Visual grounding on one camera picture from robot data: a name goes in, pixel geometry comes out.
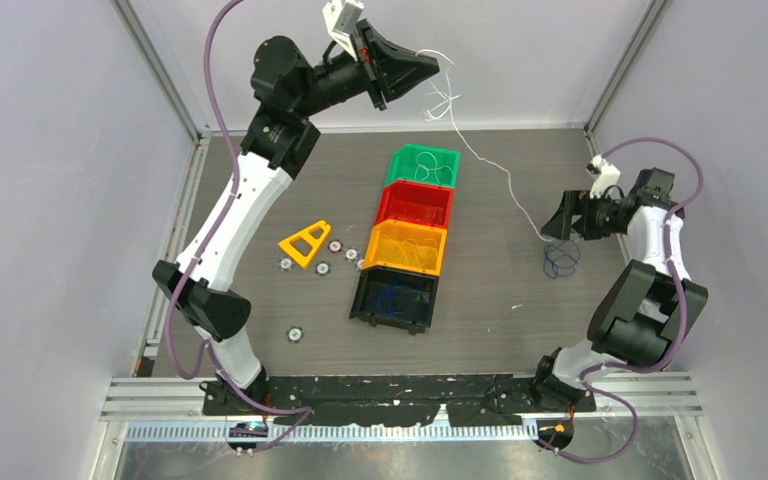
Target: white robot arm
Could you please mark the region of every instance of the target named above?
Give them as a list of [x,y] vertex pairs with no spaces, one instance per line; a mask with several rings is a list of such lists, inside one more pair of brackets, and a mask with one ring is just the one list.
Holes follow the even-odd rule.
[[[434,58],[389,42],[367,20],[359,20],[362,10],[356,0],[326,4],[323,16],[333,41],[319,65],[311,66],[287,37],[260,45],[251,78],[260,108],[240,145],[239,173],[176,261],[159,261],[152,272],[175,307],[211,343],[225,372],[247,394],[254,391],[250,396],[256,400],[265,392],[266,372],[245,329],[251,304],[229,288],[255,230],[319,138],[308,118],[363,92],[384,110],[440,70]],[[336,45],[345,51],[331,57]],[[252,390],[255,384],[260,385]]]
[[[572,231],[585,240],[625,235],[630,258],[596,309],[586,338],[544,356],[538,365],[531,394],[547,409],[574,406],[587,394],[582,372],[596,369],[586,379],[592,383],[617,370],[606,365],[649,367],[679,340],[676,286],[664,245],[665,219],[675,206],[670,199],[674,175],[657,168],[642,170],[628,195],[618,189],[617,199],[609,193],[619,180],[619,170],[601,156],[587,169],[594,176],[593,187],[564,192],[558,211],[541,233],[564,240]],[[679,240],[683,217],[679,210],[669,220],[669,261],[687,299],[686,335],[705,306],[708,291],[693,283],[684,267]]]

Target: gray table surface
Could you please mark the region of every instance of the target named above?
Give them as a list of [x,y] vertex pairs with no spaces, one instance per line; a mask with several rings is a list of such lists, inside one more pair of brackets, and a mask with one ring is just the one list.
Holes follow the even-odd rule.
[[[513,189],[538,227],[567,189],[589,188],[589,153],[580,130],[479,131],[466,137],[481,155],[507,167]],[[410,336],[348,319],[359,272],[326,249],[332,264],[283,272],[278,241],[318,220],[331,238],[364,252],[390,156],[407,143],[462,152],[444,267],[432,327]],[[192,238],[225,186],[229,158],[211,142],[192,213]],[[269,211],[243,255],[232,290],[248,298],[247,329],[272,375],[533,373],[538,360],[584,336],[594,309],[623,268],[613,238],[579,242],[581,264],[569,278],[543,273],[543,246],[516,208],[503,172],[478,161],[454,132],[323,135],[298,179]],[[286,332],[304,329],[301,343]],[[180,318],[176,351],[191,365],[199,337]],[[202,375],[212,369],[202,367]],[[174,376],[162,348],[154,376]]]

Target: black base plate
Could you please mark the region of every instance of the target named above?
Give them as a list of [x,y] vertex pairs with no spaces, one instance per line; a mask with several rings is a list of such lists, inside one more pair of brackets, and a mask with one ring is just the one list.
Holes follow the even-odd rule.
[[[566,412],[542,410],[528,397],[532,377],[511,374],[488,375],[373,375],[271,377],[265,401],[281,409],[309,405],[314,413],[308,425],[341,426],[358,424],[387,427],[427,425],[434,420],[440,405],[446,405],[453,427],[519,425],[521,413]],[[219,382],[203,388],[205,416],[246,415],[253,413],[242,400],[228,395]],[[578,412],[593,412],[592,397],[576,405]],[[292,417],[275,423],[290,425]]]

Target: yellow triangle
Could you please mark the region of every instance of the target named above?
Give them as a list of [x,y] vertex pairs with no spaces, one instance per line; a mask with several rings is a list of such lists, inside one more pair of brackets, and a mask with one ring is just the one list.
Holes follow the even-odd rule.
[[[284,250],[284,253],[289,255],[300,267],[307,268],[313,261],[313,257],[316,256],[316,252],[322,248],[322,245],[325,245],[325,240],[328,238],[329,233],[331,233],[331,225],[325,222],[325,220],[320,220],[307,228],[299,230],[284,240],[281,240],[278,242],[278,246],[281,247],[281,250]],[[302,254],[302,252],[293,246],[293,244],[298,241],[310,245],[310,252],[308,252],[307,255]]]

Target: red bin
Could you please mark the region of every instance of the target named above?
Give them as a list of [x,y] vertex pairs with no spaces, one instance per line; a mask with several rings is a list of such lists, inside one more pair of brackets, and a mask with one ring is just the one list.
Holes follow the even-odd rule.
[[375,224],[399,220],[448,229],[454,198],[450,188],[398,180],[384,189]]

